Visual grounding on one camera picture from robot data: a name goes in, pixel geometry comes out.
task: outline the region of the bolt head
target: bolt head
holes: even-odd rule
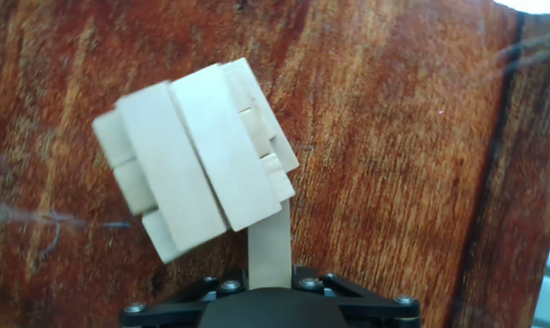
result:
[[[142,303],[142,302],[134,302],[134,303],[131,303],[130,305],[126,306],[125,309],[123,309],[123,311],[125,311],[125,313],[140,313],[144,310],[146,310],[146,304],[145,303]]]
[[[415,300],[409,295],[397,295],[394,296],[394,301],[400,305],[409,305],[412,304]]]
[[[298,286],[304,289],[315,289],[321,287],[323,282],[317,278],[304,278],[298,282]]]
[[[240,282],[238,281],[225,281],[220,285],[223,291],[234,291],[240,288]]]

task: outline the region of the wood grain surface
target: wood grain surface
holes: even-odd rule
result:
[[[426,327],[528,326],[550,63],[488,63],[547,32],[489,0],[0,0],[0,327],[115,326],[246,265],[229,233],[164,266],[91,132],[120,96],[242,56],[300,161],[295,263],[414,295]]]

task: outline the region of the wooden block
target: wooden block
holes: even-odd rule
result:
[[[113,175],[133,215],[157,207],[156,199],[137,160],[133,159],[118,166],[113,170]]]
[[[269,135],[266,133],[265,124],[256,109],[250,108],[242,111],[239,113],[239,117],[247,132],[249,132],[250,140],[260,158],[275,152],[270,143]]]
[[[291,287],[290,202],[279,213],[251,225],[249,240],[249,287]]]
[[[281,210],[218,65],[170,86],[230,226],[240,231]]]
[[[142,223],[158,252],[159,258],[164,263],[170,263],[184,253],[176,248],[174,239],[172,239],[172,235],[169,233],[166,220],[164,220],[159,210],[145,215]]]
[[[115,110],[96,118],[93,121],[93,131],[111,169],[136,157],[123,127],[121,116]]]
[[[295,196],[295,190],[291,185],[291,181],[285,173],[281,162],[275,154],[269,154],[260,159],[260,163],[263,165],[265,171],[269,175],[271,185],[275,189],[275,194],[279,201],[288,200]]]
[[[219,205],[170,99],[168,82],[122,97],[116,106],[178,250],[225,232]]]
[[[237,67],[228,63],[221,65],[220,69],[227,79],[238,112],[251,108],[253,106],[252,99],[249,96],[249,92],[245,89],[241,77],[237,73]]]
[[[300,163],[297,161],[297,158],[293,153],[293,149],[285,137],[283,129],[281,129],[281,126],[277,121],[269,102],[261,91],[259,82],[257,82],[257,78],[255,78],[247,59],[241,58],[229,64],[229,69],[237,72],[237,74],[241,77],[241,80],[245,85],[245,89],[249,92],[250,97],[253,99],[253,107],[256,106],[259,109],[260,114],[267,120],[270,128],[275,131],[276,137],[272,140],[272,145],[277,153],[277,157],[279,157],[281,164],[283,165],[283,169],[285,169],[286,172],[289,172],[292,169],[297,168]]]

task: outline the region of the black metal bracket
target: black metal bracket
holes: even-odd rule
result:
[[[225,272],[220,280],[204,278],[158,305],[128,306],[119,315],[119,323],[121,327],[198,327],[210,302],[246,292],[248,286],[244,270]],[[333,273],[318,277],[315,268],[294,266],[291,288],[332,300],[348,327],[421,327],[421,307],[417,300],[408,296],[386,299]]]

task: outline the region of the white wooden block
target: white wooden block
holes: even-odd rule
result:
[[[291,185],[291,181],[285,173],[281,162],[275,154],[269,154],[260,159],[260,163],[263,165],[265,171],[269,175],[271,185],[275,189],[275,194],[279,201],[288,200],[295,196],[295,190]]]
[[[240,231],[280,211],[220,66],[183,77],[171,90],[232,229]]]
[[[93,121],[93,130],[111,169],[136,157],[121,116],[115,110],[96,118]]]
[[[267,120],[270,127],[275,131],[276,137],[272,140],[272,144],[275,152],[277,153],[277,157],[279,157],[281,164],[283,165],[283,169],[285,169],[286,172],[289,172],[292,169],[297,168],[300,163],[297,161],[297,158],[293,153],[293,149],[285,137],[283,129],[281,129],[281,126],[277,121],[269,102],[265,98],[263,91],[261,91],[259,82],[257,81],[257,78],[255,78],[247,59],[241,58],[229,64],[231,65],[230,69],[239,74],[241,77],[246,90],[253,99],[253,107],[256,106],[259,108],[260,114]]]
[[[137,160],[133,159],[116,167],[113,175],[133,215],[157,207],[156,199]]]
[[[184,251],[179,251],[176,248],[166,220],[164,220],[159,210],[145,215],[142,223],[158,252],[159,258],[164,263],[170,263],[184,253]]]
[[[249,132],[250,140],[253,142],[253,147],[257,151],[260,158],[273,153],[273,149],[269,135],[266,133],[265,124],[254,108],[247,109],[239,114],[242,123],[244,124],[247,132]]]
[[[263,126],[265,127],[265,135],[267,136],[267,139],[272,140],[273,138],[277,137],[277,132],[275,132],[271,124],[267,122],[267,119],[262,115],[260,116],[260,119],[263,121]]]
[[[178,250],[225,232],[219,205],[170,99],[168,82],[122,97],[116,106]]]
[[[291,287],[290,202],[249,226],[249,287]]]
[[[235,106],[239,112],[249,109],[253,106],[252,99],[249,96],[249,92],[245,89],[245,85],[237,73],[237,67],[231,63],[220,66],[220,69],[224,73],[227,83],[229,84],[230,92],[235,101]]]

